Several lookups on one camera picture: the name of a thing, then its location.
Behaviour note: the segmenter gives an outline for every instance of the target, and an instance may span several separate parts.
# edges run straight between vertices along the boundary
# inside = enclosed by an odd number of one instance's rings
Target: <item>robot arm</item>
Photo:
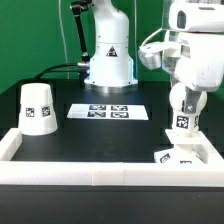
[[[162,67],[175,80],[169,98],[172,130],[166,130],[169,139],[175,139],[174,148],[156,152],[154,157],[158,163],[200,163],[193,146],[199,115],[207,101],[206,92],[216,91],[224,74],[224,36],[219,34],[224,31],[224,6],[212,4],[213,0],[206,1],[209,4],[201,3],[203,0],[167,1],[171,5],[165,13],[168,28],[164,42],[144,41],[139,49],[147,68]]]

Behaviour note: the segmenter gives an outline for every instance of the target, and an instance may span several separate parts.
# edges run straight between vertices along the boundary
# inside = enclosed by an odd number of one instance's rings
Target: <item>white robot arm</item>
[[[219,32],[224,31],[224,6],[202,2],[205,1],[171,1],[164,42],[147,44],[144,41],[139,49],[139,58],[147,68],[162,67],[170,74],[171,81],[175,80],[170,93],[172,130],[167,133],[169,138],[171,135],[176,140],[187,137],[189,141],[189,144],[180,144],[177,140],[179,143],[172,150],[155,153],[158,163],[180,163],[184,157],[190,163],[199,162],[190,142],[194,142],[198,133],[206,92],[216,91],[223,80],[224,36]]]
[[[111,0],[80,0],[78,3],[78,11],[77,7],[72,7],[73,12],[79,14],[91,7],[96,28],[95,54],[90,59],[85,87],[106,93],[135,88],[138,81],[134,78],[133,60],[128,53],[128,17],[116,9]]]

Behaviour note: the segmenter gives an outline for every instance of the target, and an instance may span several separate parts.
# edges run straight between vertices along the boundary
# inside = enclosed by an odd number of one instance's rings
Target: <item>printed marker sheet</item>
[[[143,105],[72,104],[68,118],[148,120]]]

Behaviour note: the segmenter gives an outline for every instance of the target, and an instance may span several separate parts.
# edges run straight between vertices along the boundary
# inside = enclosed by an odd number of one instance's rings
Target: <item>black cable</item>
[[[55,65],[55,66],[52,66],[52,67],[49,67],[49,68],[45,69],[44,71],[42,71],[41,73],[36,75],[34,78],[35,79],[40,79],[45,73],[48,73],[48,72],[50,72],[54,69],[57,69],[57,68],[66,68],[66,67],[74,67],[74,66],[78,66],[78,63],[67,63],[67,64]]]

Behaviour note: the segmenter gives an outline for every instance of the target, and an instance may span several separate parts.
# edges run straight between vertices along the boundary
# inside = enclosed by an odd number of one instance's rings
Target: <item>table surface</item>
[[[0,95],[0,136],[17,127],[22,80]],[[13,161],[153,162],[172,147],[169,83],[145,82],[137,91],[102,94],[78,80],[51,85],[58,130],[25,136]],[[68,119],[71,104],[144,105],[149,120]],[[224,102],[209,94],[200,129],[222,154]],[[0,186],[2,223],[223,223],[224,189],[196,187]]]

